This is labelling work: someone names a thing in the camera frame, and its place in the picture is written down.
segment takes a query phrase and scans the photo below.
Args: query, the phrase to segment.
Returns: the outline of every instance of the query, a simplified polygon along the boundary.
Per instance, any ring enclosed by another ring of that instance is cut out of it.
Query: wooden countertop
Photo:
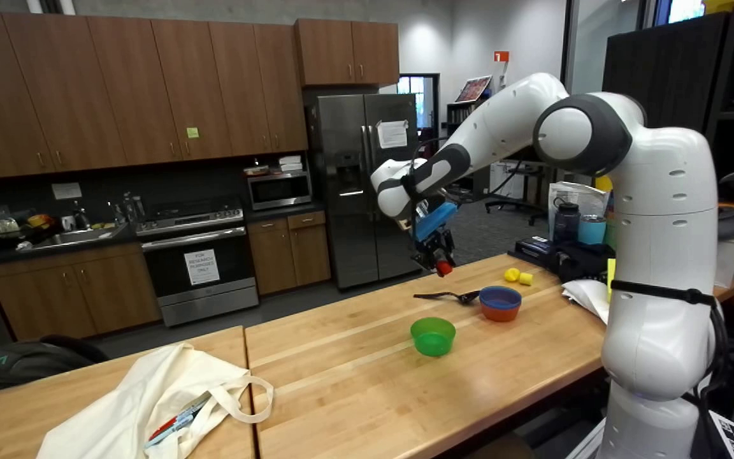
[[[187,342],[196,348],[245,366],[245,337],[238,325]],[[0,455],[35,455],[46,430],[108,392],[136,357],[129,353],[0,389]],[[255,455],[252,427],[224,421],[193,449],[193,455]]]
[[[423,290],[475,290],[516,264],[516,320],[493,324]],[[410,324],[456,324],[451,353],[413,348]],[[258,425],[263,455],[432,455],[602,366],[604,325],[561,295],[558,279],[516,258],[489,258],[345,298],[247,333],[249,366],[275,385]]]

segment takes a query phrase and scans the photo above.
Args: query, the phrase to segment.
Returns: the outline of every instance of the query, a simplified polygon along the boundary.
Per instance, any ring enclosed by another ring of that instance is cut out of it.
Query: stainless steel refrigerator
[[[408,159],[417,153],[414,97],[316,94],[305,114],[335,286],[363,286],[417,269],[408,232],[380,213],[368,186],[368,174],[382,159]]]

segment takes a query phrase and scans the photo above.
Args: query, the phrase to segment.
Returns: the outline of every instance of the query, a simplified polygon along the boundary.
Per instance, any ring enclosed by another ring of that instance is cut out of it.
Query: sink
[[[18,251],[42,251],[42,249],[63,249],[63,246],[74,246],[74,245],[91,245],[100,240],[112,240],[121,232],[121,226],[112,226],[112,230],[68,230],[68,232],[59,232],[51,240],[41,242],[41,245],[20,245]]]

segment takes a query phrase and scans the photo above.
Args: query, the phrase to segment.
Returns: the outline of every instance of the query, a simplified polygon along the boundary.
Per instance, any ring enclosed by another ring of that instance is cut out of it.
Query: green bowl
[[[456,333],[452,324],[440,316],[426,316],[410,325],[414,348],[427,357],[447,353],[452,333]]]

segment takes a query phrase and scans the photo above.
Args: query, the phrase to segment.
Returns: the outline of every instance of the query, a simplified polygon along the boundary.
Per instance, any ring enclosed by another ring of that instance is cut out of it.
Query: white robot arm
[[[380,165],[377,203],[394,219],[414,213],[440,186],[534,145],[558,168],[612,174],[609,245],[619,258],[604,366],[612,375],[599,455],[687,455],[698,409],[687,400],[716,352],[707,298],[716,272],[716,174],[704,135],[644,126],[642,110],[621,94],[572,94],[547,73],[523,78],[463,119],[417,168]]]

